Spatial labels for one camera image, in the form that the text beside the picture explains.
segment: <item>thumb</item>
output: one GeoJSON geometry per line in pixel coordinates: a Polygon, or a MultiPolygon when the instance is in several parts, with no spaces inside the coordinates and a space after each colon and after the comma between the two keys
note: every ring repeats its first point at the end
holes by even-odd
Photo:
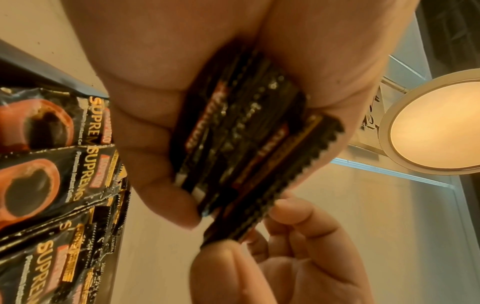
{"type": "Polygon", "coordinates": [[[276,304],[255,260],[234,241],[205,247],[190,269],[193,304],[276,304]]]}

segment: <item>fingernail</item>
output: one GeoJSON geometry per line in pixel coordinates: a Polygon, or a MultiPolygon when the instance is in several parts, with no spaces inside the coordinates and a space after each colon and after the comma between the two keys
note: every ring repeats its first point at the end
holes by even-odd
{"type": "Polygon", "coordinates": [[[194,304],[234,304],[240,300],[240,278],[232,242],[205,247],[190,271],[190,292],[194,304]]]}

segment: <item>coffee cup illustration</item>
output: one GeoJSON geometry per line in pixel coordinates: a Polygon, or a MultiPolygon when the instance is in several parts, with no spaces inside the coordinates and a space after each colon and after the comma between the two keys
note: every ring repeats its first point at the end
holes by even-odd
{"type": "Polygon", "coordinates": [[[67,147],[73,140],[72,118],[48,100],[0,106],[0,153],[67,147]]]}
{"type": "Polygon", "coordinates": [[[0,170],[0,229],[45,210],[60,189],[60,173],[47,159],[0,170]]]}

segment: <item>orange coffee mug graphic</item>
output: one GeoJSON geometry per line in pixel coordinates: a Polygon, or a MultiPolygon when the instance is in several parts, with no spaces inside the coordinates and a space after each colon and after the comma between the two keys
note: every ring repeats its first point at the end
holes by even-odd
{"type": "Polygon", "coordinates": [[[73,140],[72,118],[48,100],[0,106],[0,153],[67,147],[73,140]]]}
{"type": "Polygon", "coordinates": [[[60,173],[47,159],[0,170],[0,229],[45,210],[59,189],[60,173]]]}

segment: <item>glowing light fixture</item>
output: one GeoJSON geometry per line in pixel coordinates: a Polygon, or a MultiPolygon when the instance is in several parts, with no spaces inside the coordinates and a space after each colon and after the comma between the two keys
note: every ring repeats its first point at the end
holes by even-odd
{"type": "Polygon", "coordinates": [[[409,91],[382,118],[385,154],[423,173],[480,172],[480,69],[436,78],[409,91]]]}

